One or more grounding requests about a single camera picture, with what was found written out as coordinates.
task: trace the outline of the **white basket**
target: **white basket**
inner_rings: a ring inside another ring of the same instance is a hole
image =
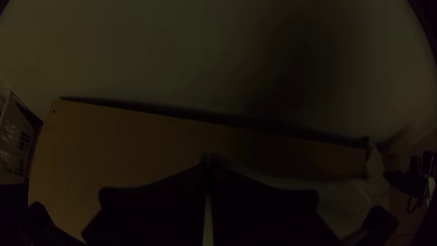
[[[11,91],[0,95],[0,185],[24,183],[35,132]]]

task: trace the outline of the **wooden desk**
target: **wooden desk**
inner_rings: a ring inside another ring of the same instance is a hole
[[[99,211],[104,186],[147,185],[195,166],[203,152],[293,178],[360,176],[363,149],[56,100],[32,161],[29,204],[72,236]]]

